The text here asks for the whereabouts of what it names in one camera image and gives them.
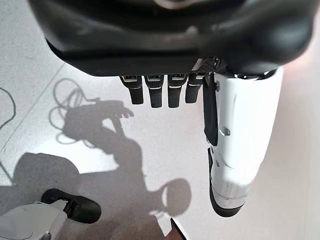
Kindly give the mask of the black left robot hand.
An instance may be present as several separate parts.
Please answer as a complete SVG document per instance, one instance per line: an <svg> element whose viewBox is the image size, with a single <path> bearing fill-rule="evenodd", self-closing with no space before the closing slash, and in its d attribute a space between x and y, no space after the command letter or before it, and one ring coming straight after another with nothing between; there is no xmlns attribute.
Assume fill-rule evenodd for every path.
<svg viewBox="0 0 320 240"><path fill-rule="evenodd" d="M197 101L210 145L209 195L221 217L246 202L265 158L283 66L307 49L317 0L31 0L53 53L96 77L118 76L131 102Z"/></svg>

